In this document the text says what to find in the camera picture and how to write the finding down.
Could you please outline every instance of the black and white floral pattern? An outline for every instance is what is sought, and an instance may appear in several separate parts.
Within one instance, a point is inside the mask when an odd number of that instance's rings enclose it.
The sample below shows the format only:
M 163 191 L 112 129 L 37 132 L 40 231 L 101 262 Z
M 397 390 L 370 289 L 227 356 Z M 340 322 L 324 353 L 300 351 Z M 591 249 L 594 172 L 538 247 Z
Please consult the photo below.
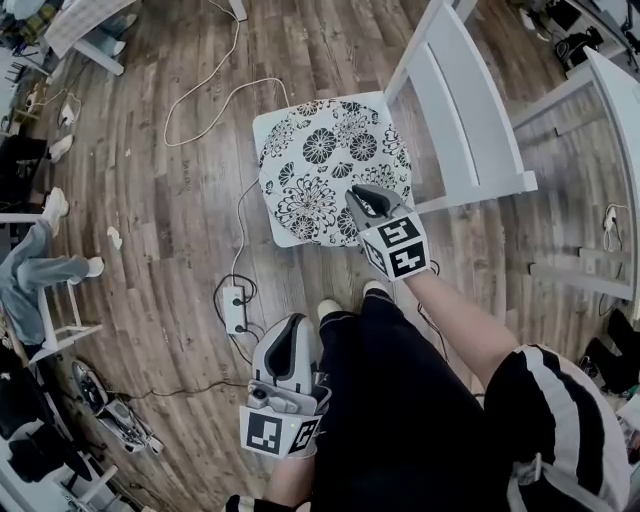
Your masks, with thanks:
M 326 128 L 319 128 L 305 141 L 302 155 L 307 162 L 323 164 L 329 159 L 334 149 L 336 149 L 336 136 Z
M 260 184 L 272 219 L 296 239 L 357 245 L 345 201 L 354 183 L 410 199 L 409 155 L 382 93 L 315 100 L 283 115 L 261 149 Z

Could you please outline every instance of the floral seat cushion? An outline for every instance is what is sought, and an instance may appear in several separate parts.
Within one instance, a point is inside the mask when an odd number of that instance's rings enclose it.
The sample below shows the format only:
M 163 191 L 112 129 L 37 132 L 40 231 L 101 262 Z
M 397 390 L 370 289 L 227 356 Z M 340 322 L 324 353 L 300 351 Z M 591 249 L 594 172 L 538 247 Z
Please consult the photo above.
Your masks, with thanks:
M 382 93 L 287 109 L 260 148 L 260 186 L 272 216 L 303 242 L 354 246 L 345 192 L 357 183 L 411 194 L 411 163 Z

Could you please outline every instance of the wooden floor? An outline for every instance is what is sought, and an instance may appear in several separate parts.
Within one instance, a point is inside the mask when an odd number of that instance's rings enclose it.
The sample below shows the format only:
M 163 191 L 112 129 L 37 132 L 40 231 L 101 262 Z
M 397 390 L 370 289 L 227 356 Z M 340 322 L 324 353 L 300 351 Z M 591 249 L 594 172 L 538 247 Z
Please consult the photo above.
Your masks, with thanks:
M 241 24 L 236 53 L 177 110 L 170 139 L 193 136 L 234 87 L 266 76 L 281 78 L 294 104 L 383 88 L 427 2 L 247 2 L 249 21 Z M 76 142 L 46 177 L 63 188 L 72 208 L 55 252 L 100 254 L 107 262 L 103 277 L 79 287 L 84 317 L 105 329 L 65 353 L 60 379 L 69 385 L 70 362 L 81 357 L 131 395 L 203 388 L 220 379 L 244 383 L 249 369 L 216 319 L 212 291 L 240 245 L 236 201 L 257 176 L 252 120 L 283 107 L 284 99 L 271 85 L 244 90 L 202 140 L 165 147 L 171 104 L 211 73 L 231 46 L 234 23 L 205 0 L 146 0 L 138 8 L 123 54 L 126 73 L 117 78 L 93 63 L 82 72 L 72 88 L 83 102 L 71 130 Z M 526 32 L 507 2 L 480 0 L 467 26 L 510 114 L 564 80 L 549 44 Z M 74 57 L 50 95 L 81 69 L 82 59 Z M 625 202 L 605 121 L 561 139 L 551 131 L 554 119 L 595 108 L 594 98 L 586 93 L 518 132 L 539 191 L 424 217 L 444 279 L 505 321 L 522 343 L 547 344 L 572 360 L 601 329 L 600 297 L 534 280 L 527 265 L 575 266 L 577 247 L 600 246 L 606 205 Z M 58 107 L 54 102 L 38 127 L 52 141 L 66 133 L 57 128 Z M 413 158 L 416 196 L 437 197 L 442 181 L 410 89 L 392 111 Z M 244 201 L 242 217 L 248 243 L 238 271 L 259 286 L 249 305 L 252 322 L 268 328 L 293 312 L 316 322 L 315 306 L 328 296 L 357 307 L 362 285 L 374 275 L 357 250 L 279 249 L 257 189 Z M 124 240 L 120 252 L 107 237 L 109 226 Z M 624 220 L 622 227 L 624 238 Z M 590 268 L 603 275 L 616 270 L 594 262 Z M 410 318 L 429 333 L 403 285 L 396 292 Z M 67 309 L 62 299 L 58 308 Z M 245 341 L 250 348 L 251 338 Z M 449 353 L 461 378 L 476 387 Z M 125 485 L 146 486 L 166 510 L 218 510 L 232 493 L 259 495 L 265 480 L 262 463 L 239 448 L 243 400 L 242 389 L 223 386 L 132 402 L 166 445 L 159 457 L 127 454 L 90 416 L 78 422 L 89 439 L 107 443 L 107 458 Z M 135 495 L 157 510 L 165 506 L 144 491 Z

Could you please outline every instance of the power strip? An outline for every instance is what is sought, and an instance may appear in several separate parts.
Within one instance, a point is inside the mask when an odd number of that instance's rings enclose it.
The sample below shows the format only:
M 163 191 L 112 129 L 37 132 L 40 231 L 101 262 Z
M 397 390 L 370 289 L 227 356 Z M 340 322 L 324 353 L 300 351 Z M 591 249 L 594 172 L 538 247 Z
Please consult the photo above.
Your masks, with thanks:
M 242 286 L 227 286 L 222 289 L 222 307 L 224 323 L 228 334 L 241 334 L 247 330 L 244 288 Z

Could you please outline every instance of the chair seat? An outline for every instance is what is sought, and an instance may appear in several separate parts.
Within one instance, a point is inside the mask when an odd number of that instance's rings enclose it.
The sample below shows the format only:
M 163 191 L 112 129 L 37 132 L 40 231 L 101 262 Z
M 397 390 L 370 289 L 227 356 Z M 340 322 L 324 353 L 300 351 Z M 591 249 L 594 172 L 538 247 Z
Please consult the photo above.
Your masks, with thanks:
M 257 117 L 260 186 L 275 242 L 354 246 L 345 192 L 358 183 L 409 204 L 411 162 L 382 92 L 315 100 Z

